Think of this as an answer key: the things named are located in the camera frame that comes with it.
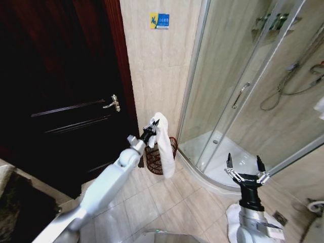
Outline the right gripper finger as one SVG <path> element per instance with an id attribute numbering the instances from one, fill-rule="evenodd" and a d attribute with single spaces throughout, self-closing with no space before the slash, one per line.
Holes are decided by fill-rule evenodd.
<path id="1" fill-rule="evenodd" d="M 228 154 L 226 165 L 227 168 L 225 169 L 225 172 L 227 175 L 229 175 L 229 177 L 234 181 L 240 181 L 240 175 L 233 169 L 231 153 Z"/>
<path id="2" fill-rule="evenodd" d="M 257 183 L 259 184 L 265 184 L 270 179 L 270 174 L 266 171 L 265 165 L 262 162 L 260 156 L 257 155 L 257 167 L 258 167 L 258 179 Z"/>

